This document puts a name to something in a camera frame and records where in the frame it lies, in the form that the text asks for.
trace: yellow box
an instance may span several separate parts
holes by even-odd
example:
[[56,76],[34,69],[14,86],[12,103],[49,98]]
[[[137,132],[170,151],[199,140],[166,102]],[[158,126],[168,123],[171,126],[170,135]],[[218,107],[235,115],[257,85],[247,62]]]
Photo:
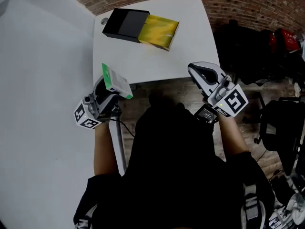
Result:
[[169,51],[179,22],[148,15],[138,40]]

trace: black box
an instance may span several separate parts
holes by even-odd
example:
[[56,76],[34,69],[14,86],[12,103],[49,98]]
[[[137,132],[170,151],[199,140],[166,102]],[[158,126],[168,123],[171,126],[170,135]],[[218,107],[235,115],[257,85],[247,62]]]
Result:
[[149,15],[148,11],[114,9],[103,34],[108,37],[140,43],[138,36]]

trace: black shirt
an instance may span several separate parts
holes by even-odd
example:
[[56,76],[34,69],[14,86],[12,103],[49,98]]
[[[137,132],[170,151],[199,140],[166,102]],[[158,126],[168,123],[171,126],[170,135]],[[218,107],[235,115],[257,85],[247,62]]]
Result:
[[97,205],[93,229],[240,228],[243,184],[256,184],[266,218],[272,214],[273,192],[251,153],[222,161],[213,126],[189,111],[151,107],[135,131],[125,175],[88,179],[74,224]]

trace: red object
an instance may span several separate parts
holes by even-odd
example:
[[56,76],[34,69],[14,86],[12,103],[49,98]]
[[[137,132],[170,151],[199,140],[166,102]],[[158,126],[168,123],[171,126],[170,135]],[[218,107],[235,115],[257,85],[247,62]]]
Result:
[[274,53],[277,49],[276,36],[273,32],[269,33],[269,46],[271,53]]
[[285,47],[287,50],[293,51],[300,49],[299,43],[296,40],[296,36],[293,33],[286,31],[284,29],[279,29],[279,33],[282,35],[284,39]]

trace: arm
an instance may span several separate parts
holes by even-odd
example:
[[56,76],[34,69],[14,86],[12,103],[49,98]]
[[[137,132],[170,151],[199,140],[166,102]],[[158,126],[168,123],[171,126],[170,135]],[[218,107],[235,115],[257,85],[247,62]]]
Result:
[[225,117],[222,114],[219,114],[218,118],[225,157],[229,158],[233,155],[249,152],[234,118]]
[[118,165],[109,130],[109,123],[103,123],[95,128],[94,174],[119,173]]

